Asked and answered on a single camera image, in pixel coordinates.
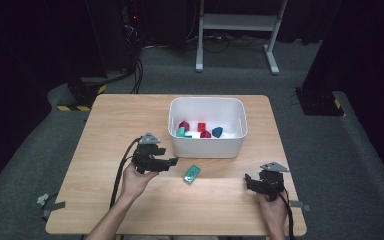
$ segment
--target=stand leg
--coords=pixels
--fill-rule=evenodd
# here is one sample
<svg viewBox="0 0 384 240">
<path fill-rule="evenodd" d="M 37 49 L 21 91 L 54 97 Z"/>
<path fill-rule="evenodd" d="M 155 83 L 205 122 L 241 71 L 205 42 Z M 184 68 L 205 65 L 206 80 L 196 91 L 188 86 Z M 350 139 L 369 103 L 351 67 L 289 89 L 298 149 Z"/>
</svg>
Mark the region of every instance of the stand leg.
<svg viewBox="0 0 384 240">
<path fill-rule="evenodd" d="M 279 32 L 280 24 L 282 23 L 283 13 L 285 12 L 286 4 L 288 0 L 283 0 L 277 14 L 276 22 L 274 24 L 273 32 L 270 37 L 269 45 L 264 45 L 264 52 L 266 53 L 267 60 L 269 61 L 270 70 L 273 75 L 279 75 L 279 68 L 277 67 L 276 60 L 273 55 L 273 46 L 276 42 L 277 33 Z"/>
<path fill-rule="evenodd" d="M 204 70 L 204 52 L 202 47 L 204 35 L 204 0 L 201 0 L 201 7 L 199 10 L 199 30 L 198 30 L 198 47 L 196 51 L 196 71 L 202 72 Z"/>
</svg>

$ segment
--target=yellow black caution tape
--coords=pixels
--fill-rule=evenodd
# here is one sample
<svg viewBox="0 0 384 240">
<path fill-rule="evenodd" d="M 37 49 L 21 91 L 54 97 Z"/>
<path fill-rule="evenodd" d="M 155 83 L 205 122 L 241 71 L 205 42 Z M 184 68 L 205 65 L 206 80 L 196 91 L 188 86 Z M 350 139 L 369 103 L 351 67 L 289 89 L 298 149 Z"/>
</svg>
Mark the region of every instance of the yellow black caution tape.
<svg viewBox="0 0 384 240">
<path fill-rule="evenodd" d="M 107 88 L 107 85 L 102 85 L 96 95 L 103 94 L 105 89 Z M 87 112 L 92 110 L 92 105 L 58 105 L 57 106 L 58 110 L 60 111 L 82 111 L 82 112 Z"/>
<path fill-rule="evenodd" d="M 338 99 L 335 99 L 335 105 L 336 105 L 336 108 L 338 108 L 338 109 L 341 108 L 341 103 L 339 103 Z"/>
<path fill-rule="evenodd" d="M 103 85 L 99 88 L 97 95 L 104 93 L 105 89 L 107 88 L 107 85 Z"/>
<path fill-rule="evenodd" d="M 92 109 L 91 106 L 82 106 L 82 105 L 58 105 L 57 108 L 60 111 L 82 111 L 82 112 L 87 112 Z"/>
</svg>

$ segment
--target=gray mount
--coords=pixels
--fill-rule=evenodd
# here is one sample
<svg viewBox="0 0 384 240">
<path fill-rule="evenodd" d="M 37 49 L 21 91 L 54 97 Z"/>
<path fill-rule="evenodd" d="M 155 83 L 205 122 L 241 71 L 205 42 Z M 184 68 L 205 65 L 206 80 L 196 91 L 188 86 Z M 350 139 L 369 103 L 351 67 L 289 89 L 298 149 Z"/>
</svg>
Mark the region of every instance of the gray mount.
<svg viewBox="0 0 384 240">
<path fill-rule="evenodd" d="M 142 138 L 139 140 L 139 144 L 155 144 L 160 143 L 161 140 L 152 135 L 152 133 L 147 132 Z"/>
<path fill-rule="evenodd" d="M 272 162 L 260 166 L 262 169 L 272 172 L 289 172 L 289 168 L 285 168 L 277 162 Z"/>
</svg>

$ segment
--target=white plastic bin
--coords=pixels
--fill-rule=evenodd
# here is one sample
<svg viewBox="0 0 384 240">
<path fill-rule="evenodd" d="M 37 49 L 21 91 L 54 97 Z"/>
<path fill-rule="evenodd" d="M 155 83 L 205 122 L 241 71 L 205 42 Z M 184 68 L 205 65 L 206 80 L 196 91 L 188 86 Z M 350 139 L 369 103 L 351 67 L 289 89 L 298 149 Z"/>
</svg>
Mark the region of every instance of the white plastic bin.
<svg viewBox="0 0 384 240">
<path fill-rule="evenodd" d="M 189 123 L 187 134 L 192 138 L 176 136 L 182 121 Z M 200 138 L 198 123 L 205 123 L 210 133 L 217 127 L 222 127 L 223 132 L 219 138 Z M 168 131 L 177 157 L 234 158 L 248 133 L 245 108 L 236 98 L 176 98 L 170 105 Z"/>
</svg>

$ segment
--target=white metal stand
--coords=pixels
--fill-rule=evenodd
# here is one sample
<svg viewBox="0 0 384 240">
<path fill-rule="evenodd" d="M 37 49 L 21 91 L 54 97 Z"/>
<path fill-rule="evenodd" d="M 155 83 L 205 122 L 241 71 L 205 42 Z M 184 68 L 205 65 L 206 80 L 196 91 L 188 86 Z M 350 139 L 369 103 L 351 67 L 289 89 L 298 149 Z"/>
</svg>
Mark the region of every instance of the white metal stand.
<svg viewBox="0 0 384 240">
<path fill-rule="evenodd" d="M 204 70 L 204 53 L 203 53 L 203 34 L 204 29 L 222 29 L 222 30 L 249 30 L 249 31 L 266 31 L 272 32 L 268 45 L 264 45 L 264 52 L 270 65 L 273 75 L 279 74 L 276 60 L 273 56 L 273 46 L 276 42 L 277 33 L 279 32 L 282 22 L 283 13 L 285 12 L 288 0 L 282 0 L 279 12 L 274 16 L 258 16 L 258 15 L 232 15 L 232 14 L 204 14 L 204 0 L 201 0 L 201 8 L 199 13 L 199 32 L 198 32 L 198 48 L 196 53 L 196 71 Z"/>
</svg>

